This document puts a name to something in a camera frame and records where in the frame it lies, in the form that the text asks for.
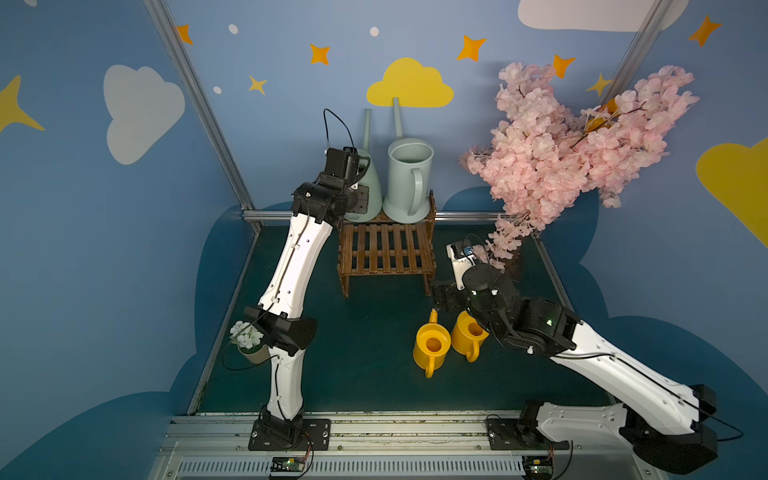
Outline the mint green watering can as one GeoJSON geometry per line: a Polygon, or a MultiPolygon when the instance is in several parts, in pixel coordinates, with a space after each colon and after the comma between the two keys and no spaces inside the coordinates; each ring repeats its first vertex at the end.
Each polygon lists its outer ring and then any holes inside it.
{"type": "Polygon", "coordinates": [[[359,167],[364,175],[357,183],[357,189],[353,191],[356,203],[345,219],[354,223],[364,223],[373,220],[382,210],[383,195],[380,179],[370,155],[370,123],[371,109],[365,110],[365,123],[362,147],[358,150],[361,156],[359,167]]]}

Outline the brown wooden slatted shelf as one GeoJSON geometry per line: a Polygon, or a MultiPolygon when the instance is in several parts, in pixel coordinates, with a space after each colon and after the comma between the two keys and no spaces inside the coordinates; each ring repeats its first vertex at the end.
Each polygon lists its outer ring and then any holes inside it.
{"type": "Polygon", "coordinates": [[[437,263],[433,247],[437,216],[434,194],[421,221],[398,223],[380,213],[367,223],[344,221],[339,234],[338,275],[344,297],[353,277],[419,276],[427,296],[432,294],[437,263]]]}

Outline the large pale blue watering can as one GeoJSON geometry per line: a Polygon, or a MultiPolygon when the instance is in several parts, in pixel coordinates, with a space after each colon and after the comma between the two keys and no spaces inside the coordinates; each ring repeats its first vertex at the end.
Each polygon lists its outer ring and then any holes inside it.
{"type": "Polygon", "coordinates": [[[435,151],[426,141],[404,135],[397,97],[393,99],[393,111],[396,139],[387,149],[388,184],[383,210],[395,222],[412,224],[430,212],[429,178],[435,151]]]}

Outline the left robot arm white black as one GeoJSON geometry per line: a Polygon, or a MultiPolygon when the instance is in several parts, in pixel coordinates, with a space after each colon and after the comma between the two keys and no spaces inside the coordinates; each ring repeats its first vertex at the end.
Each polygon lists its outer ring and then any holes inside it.
{"type": "Polygon", "coordinates": [[[246,321],[263,334],[270,360],[270,397],[264,423],[286,434],[301,428],[303,360],[317,332],[304,300],[317,259],[333,229],[357,203],[359,179],[322,173],[293,193],[292,215],[268,286],[246,321]]]}

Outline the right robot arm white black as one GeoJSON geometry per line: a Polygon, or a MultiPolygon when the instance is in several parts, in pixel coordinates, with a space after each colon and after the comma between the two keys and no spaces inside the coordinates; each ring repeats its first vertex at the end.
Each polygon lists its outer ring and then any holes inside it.
{"type": "Polygon", "coordinates": [[[501,345],[546,357],[616,400],[603,407],[529,401],[514,424],[519,442],[616,445],[677,475],[717,459],[717,435],[705,423],[717,410],[709,387],[673,382],[611,344],[572,310],[521,296],[513,280],[490,265],[472,265],[432,291],[437,309],[468,314],[501,345]]]}

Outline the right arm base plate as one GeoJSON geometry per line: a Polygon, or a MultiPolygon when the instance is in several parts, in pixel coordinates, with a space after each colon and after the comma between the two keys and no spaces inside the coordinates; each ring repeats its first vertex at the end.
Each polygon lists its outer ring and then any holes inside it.
{"type": "Polygon", "coordinates": [[[519,426],[516,418],[504,418],[496,414],[485,418],[486,434],[492,450],[569,450],[569,442],[553,442],[535,427],[519,426]]]}

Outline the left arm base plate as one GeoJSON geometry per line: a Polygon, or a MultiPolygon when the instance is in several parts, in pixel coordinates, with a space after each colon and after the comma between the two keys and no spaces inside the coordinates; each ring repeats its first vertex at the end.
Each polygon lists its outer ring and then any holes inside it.
{"type": "Polygon", "coordinates": [[[288,422],[277,417],[257,419],[248,441],[249,451],[314,451],[329,448],[331,421],[297,417],[288,422]]]}

